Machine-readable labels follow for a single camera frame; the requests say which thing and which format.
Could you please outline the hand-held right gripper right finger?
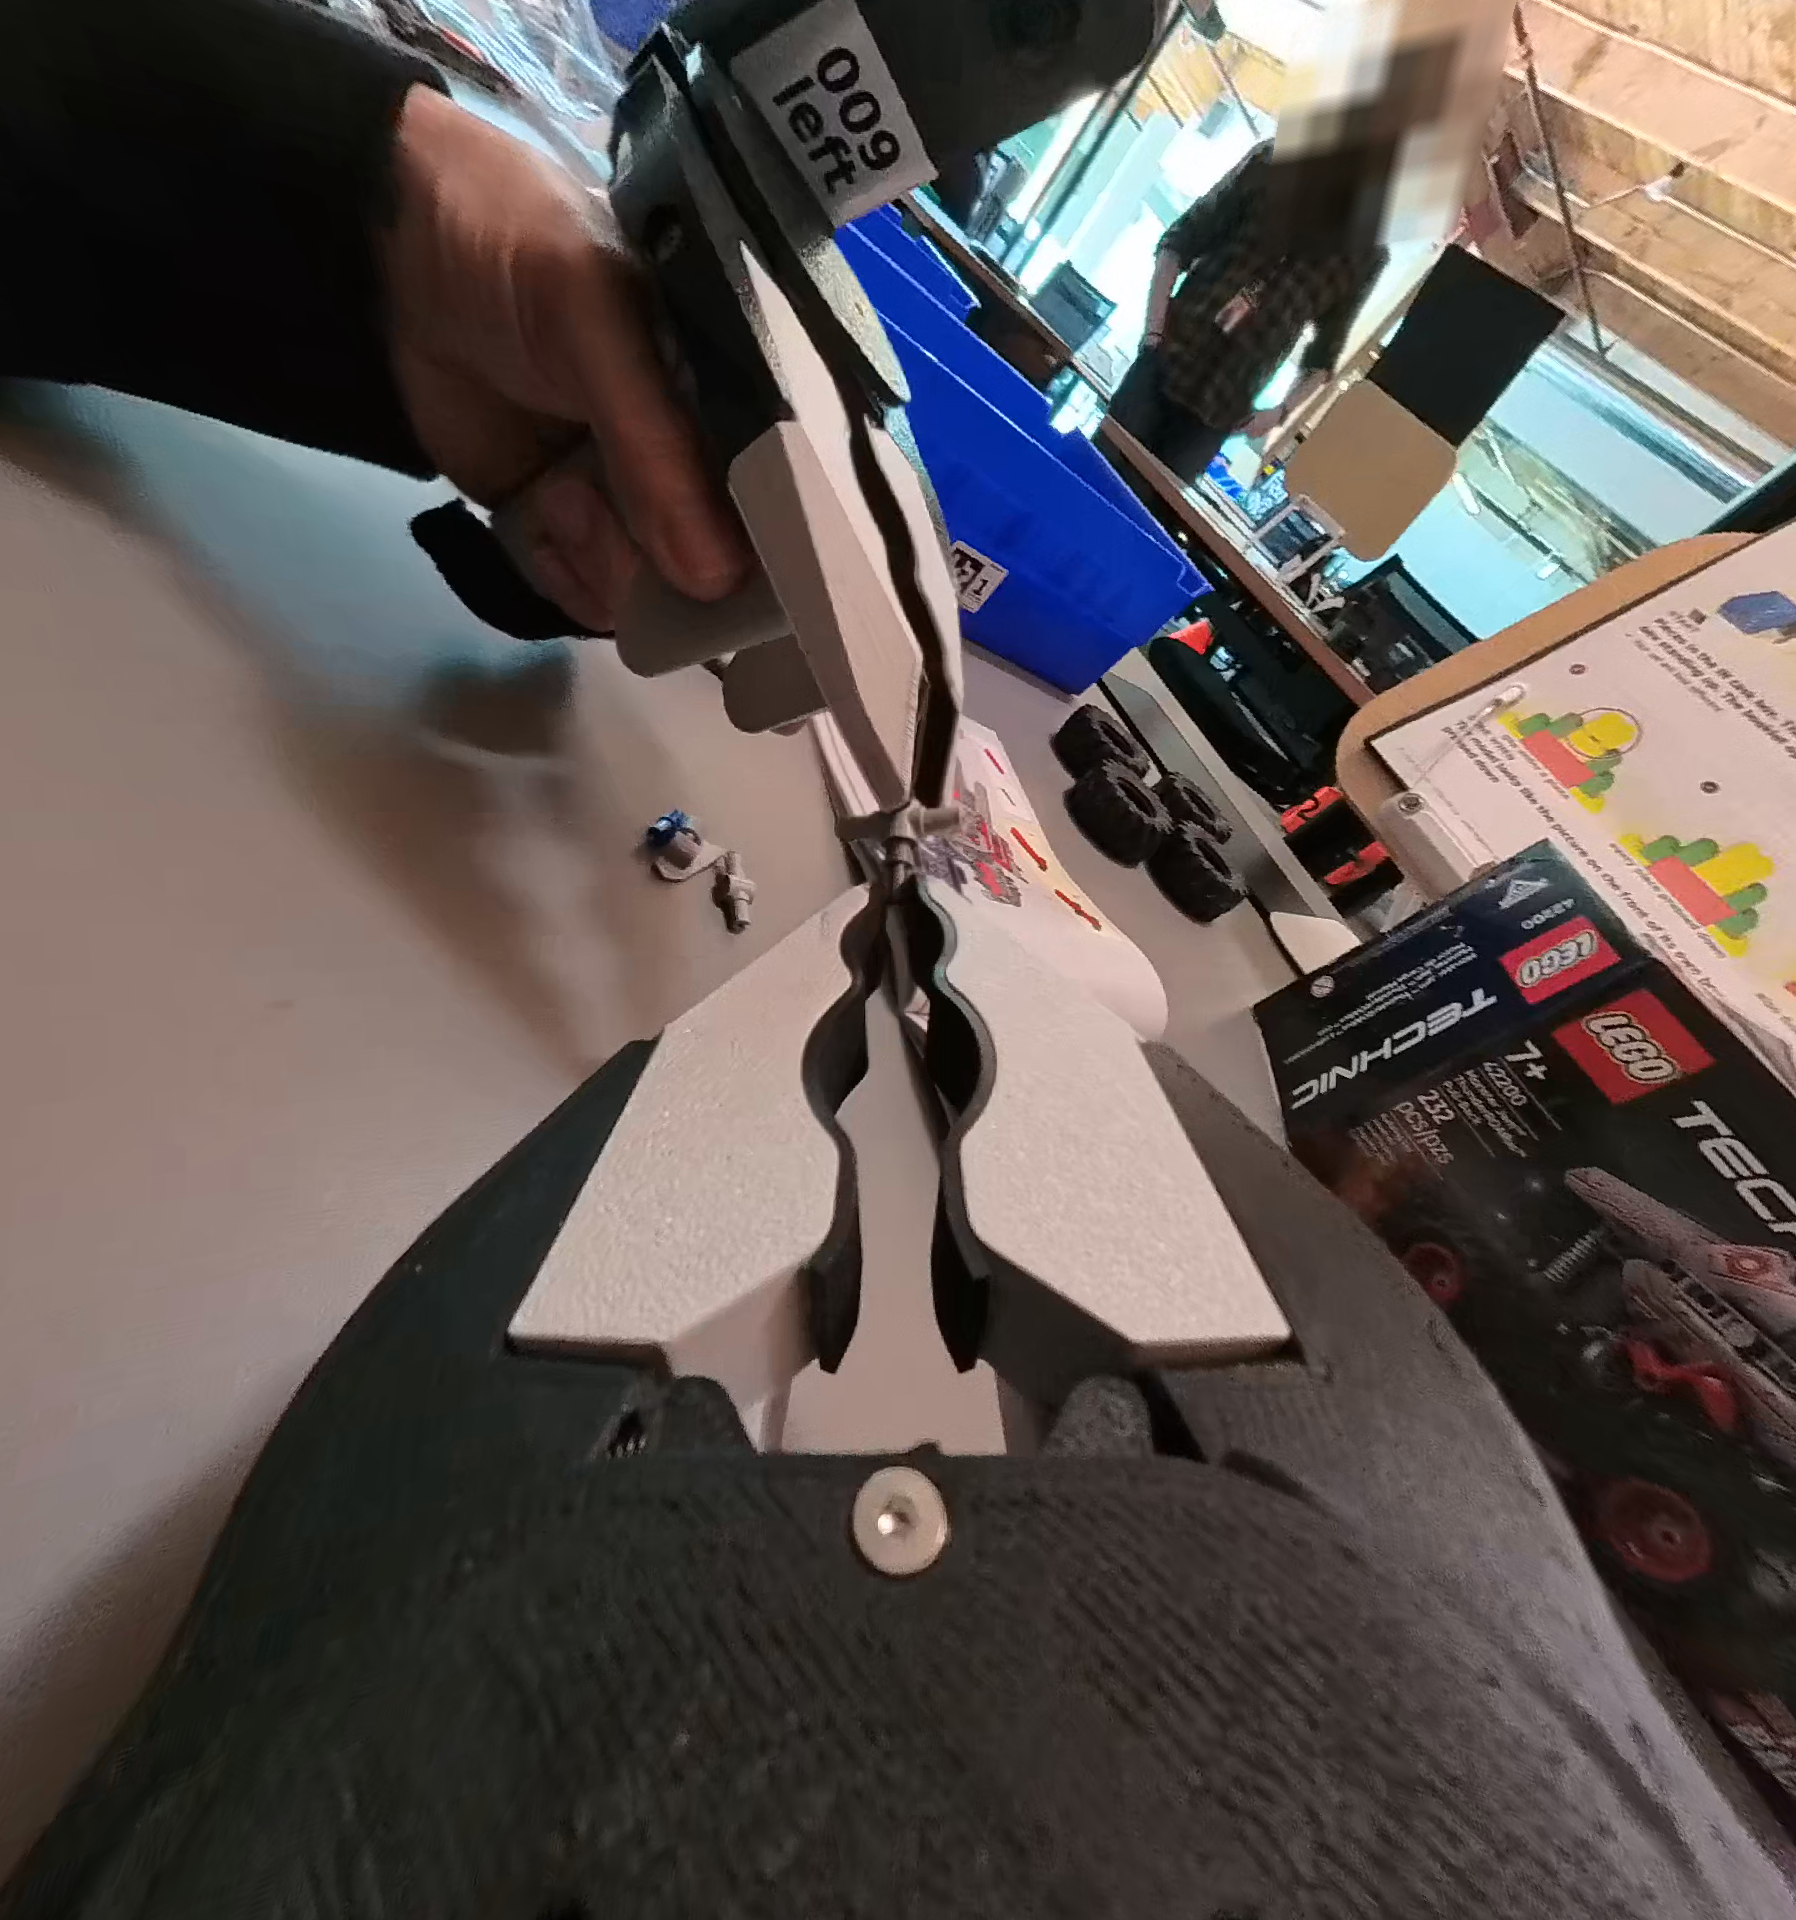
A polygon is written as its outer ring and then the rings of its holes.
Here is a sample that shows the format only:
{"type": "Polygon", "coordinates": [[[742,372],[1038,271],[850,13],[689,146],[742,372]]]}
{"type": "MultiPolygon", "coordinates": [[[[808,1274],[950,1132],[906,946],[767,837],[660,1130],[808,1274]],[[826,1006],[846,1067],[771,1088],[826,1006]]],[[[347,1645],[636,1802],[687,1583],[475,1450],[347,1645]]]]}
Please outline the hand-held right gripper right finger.
{"type": "Polygon", "coordinates": [[[940,1123],[933,1311],[1006,1427],[1087,1379],[1286,1356],[1294,1333],[1116,1011],[954,898],[911,900],[940,1123]]]}

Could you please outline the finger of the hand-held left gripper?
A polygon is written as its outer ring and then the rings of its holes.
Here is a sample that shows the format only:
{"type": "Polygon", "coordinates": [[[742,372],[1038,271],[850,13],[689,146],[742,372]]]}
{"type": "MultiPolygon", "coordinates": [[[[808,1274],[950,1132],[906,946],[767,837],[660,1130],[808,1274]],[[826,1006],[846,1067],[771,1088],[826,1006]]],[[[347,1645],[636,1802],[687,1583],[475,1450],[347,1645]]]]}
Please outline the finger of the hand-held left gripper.
{"type": "Polygon", "coordinates": [[[754,254],[743,256],[750,322],[784,402],[772,423],[804,423],[848,445],[877,518],[893,584],[917,636],[925,691],[915,750],[915,799],[947,804],[962,718],[962,648],[952,549],[906,416],[906,385],[877,315],[850,270],[843,303],[820,289],[794,302],[754,254]]]}
{"type": "Polygon", "coordinates": [[[848,445],[772,423],[729,469],[765,574],[868,792],[868,814],[915,797],[922,655],[848,445]]]}

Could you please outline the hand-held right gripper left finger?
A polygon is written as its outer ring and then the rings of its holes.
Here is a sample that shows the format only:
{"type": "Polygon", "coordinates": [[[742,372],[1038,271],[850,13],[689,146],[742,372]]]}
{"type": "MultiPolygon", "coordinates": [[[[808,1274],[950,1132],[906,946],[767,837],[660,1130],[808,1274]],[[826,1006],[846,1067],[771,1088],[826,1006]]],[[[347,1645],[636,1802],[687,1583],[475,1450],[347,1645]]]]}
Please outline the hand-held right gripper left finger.
{"type": "Polygon", "coordinates": [[[843,1215],[806,1053],[863,1006],[846,935],[868,906],[848,888],[663,1029],[511,1315],[516,1350],[712,1379],[753,1442],[784,1447],[817,1359],[804,1276],[843,1215]]]}

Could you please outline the small grey toy connector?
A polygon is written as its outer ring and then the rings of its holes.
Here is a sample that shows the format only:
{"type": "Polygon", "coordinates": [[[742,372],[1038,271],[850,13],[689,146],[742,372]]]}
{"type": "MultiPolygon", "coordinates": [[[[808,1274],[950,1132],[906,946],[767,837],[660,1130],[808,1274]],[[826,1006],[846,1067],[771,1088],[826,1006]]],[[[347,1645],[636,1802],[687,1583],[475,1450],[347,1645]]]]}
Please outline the small grey toy connector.
{"type": "Polygon", "coordinates": [[[927,805],[921,799],[883,812],[841,814],[836,821],[837,839],[851,854],[870,898],[885,906],[915,888],[922,845],[950,836],[958,824],[956,801],[927,805]]]}

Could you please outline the grey desk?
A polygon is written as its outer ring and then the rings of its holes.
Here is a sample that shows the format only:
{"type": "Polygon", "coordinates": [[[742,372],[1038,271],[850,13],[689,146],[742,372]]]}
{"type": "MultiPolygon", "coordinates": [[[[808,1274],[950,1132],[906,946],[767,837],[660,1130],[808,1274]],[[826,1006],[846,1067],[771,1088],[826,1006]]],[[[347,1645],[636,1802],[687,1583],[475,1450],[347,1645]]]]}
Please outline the grey desk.
{"type": "Polygon", "coordinates": [[[433,497],[0,389],[0,1883],[384,1269],[850,877],[804,736],[486,634],[433,497]]]}

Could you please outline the person's left hand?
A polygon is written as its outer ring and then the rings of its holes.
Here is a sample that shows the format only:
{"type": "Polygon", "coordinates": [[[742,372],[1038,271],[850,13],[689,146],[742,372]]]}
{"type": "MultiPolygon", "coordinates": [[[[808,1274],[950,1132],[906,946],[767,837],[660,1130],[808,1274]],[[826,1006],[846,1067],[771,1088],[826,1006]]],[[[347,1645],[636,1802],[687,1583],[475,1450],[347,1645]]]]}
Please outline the person's left hand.
{"type": "Polygon", "coordinates": [[[378,252],[414,439],[498,520],[529,587],[609,632],[640,580],[699,603],[745,582],[750,544],[595,189],[414,85],[378,252]]]}

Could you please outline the blue plastic storage bin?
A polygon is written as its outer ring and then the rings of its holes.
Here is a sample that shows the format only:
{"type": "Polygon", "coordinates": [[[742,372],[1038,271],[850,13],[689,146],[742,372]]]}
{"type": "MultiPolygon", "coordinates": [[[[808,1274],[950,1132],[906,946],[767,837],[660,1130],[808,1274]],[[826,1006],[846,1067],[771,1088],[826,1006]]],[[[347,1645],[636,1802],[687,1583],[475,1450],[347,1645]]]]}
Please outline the blue plastic storage bin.
{"type": "Polygon", "coordinates": [[[981,305],[979,295],[965,285],[895,203],[885,203],[837,227],[836,240],[851,261],[877,254],[958,322],[969,322],[981,305]]]}
{"type": "Polygon", "coordinates": [[[959,634],[1080,694],[1208,589],[1098,446],[925,295],[878,312],[958,547],[959,634]]]}

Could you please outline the open instruction booklet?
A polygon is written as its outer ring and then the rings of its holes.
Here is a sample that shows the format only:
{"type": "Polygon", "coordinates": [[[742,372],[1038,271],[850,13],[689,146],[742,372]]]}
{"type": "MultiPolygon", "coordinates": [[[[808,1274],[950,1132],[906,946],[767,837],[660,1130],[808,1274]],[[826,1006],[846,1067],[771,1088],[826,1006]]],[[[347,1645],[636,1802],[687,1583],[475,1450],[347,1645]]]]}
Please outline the open instruction booklet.
{"type": "Polygon", "coordinates": [[[1000,923],[1141,1039],[1164,1039],[1162,979],[1061,865],[1006,744],[975,718],[958,725],[950,804],[958,821],[919,852],[919,873],[933,894],[1000,923]]]}

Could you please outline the red black toy part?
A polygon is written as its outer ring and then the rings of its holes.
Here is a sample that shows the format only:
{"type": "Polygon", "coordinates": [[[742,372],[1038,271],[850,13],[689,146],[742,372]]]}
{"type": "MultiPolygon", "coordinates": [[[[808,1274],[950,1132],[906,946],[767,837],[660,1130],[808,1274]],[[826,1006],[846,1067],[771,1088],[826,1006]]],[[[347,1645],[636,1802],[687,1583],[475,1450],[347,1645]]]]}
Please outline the red black toy part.
{"type": "Polygon", "coordinates": [[[1326,891],[1341,891],[1391,865],[1391,850],[1337,785],[1314,790],[1281,814],[1286,850],[1326,891]]]}

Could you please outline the dark plastic container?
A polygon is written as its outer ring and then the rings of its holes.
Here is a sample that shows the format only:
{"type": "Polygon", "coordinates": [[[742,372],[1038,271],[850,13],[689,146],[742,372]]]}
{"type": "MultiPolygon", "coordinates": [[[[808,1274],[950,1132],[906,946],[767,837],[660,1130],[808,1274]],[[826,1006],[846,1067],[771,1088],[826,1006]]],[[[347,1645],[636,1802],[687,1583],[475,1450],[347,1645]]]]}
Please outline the dark plastic container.
{"type": "Polygon", "coordinates": [[[1334,785],[1352,698],[1263,612],[1216,589],[1188,612],[1144,658],[1224,765],[1276,805],[1334,785]]]}

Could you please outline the black toy set box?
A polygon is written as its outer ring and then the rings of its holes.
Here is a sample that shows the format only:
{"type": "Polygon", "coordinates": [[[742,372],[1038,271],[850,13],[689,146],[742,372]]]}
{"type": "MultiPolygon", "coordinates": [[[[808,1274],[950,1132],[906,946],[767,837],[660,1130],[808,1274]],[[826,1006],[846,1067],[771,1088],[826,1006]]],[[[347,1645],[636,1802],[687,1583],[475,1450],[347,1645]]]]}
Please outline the black toy set box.
{"type": "Polygon", "coordinates": [[[1294,1157],[1796,1839],[1796,1094],[1546,844],[1254,1022],[1294,1157]]]}

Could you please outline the beige panel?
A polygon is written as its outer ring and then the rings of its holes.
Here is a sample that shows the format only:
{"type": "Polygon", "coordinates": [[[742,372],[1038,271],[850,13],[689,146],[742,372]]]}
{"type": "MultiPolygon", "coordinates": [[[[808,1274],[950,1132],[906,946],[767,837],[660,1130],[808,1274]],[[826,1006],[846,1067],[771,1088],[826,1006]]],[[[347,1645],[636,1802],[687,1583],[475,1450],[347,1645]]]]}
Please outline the beige panel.
{"type": "Polygon", "coordinates": [[[1284,482],[1288,500],[1339,530],[1344,552],[1382,561],[1456,465],[1456,445],[1362,377],[1294,445],[1284,482]]]}

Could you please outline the black panel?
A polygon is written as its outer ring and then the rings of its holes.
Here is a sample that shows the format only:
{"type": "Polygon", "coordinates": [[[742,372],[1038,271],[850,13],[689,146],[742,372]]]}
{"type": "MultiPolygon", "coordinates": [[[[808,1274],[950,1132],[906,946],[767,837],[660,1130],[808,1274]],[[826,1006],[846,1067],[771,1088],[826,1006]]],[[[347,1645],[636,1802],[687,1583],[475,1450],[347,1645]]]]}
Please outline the black panel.
{"type": "Polygon", "coordinates": [[[1459,448],[1561,318],[1545,292],[1444,244],[1366,382],[1459,448]]]}

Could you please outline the printed instruction sheet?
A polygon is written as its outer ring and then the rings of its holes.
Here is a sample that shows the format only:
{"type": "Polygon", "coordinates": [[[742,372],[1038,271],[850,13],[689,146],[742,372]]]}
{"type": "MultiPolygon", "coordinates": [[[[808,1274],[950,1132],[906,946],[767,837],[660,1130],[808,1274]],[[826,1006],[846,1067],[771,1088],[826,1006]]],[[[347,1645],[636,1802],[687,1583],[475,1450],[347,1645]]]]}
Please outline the printed instruction sheet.
{"type": "Polygon", "coordinates": [[[1549,842],[1796,1091],[1796,520],[1371,709],[1438,891],[1549,842]]]}

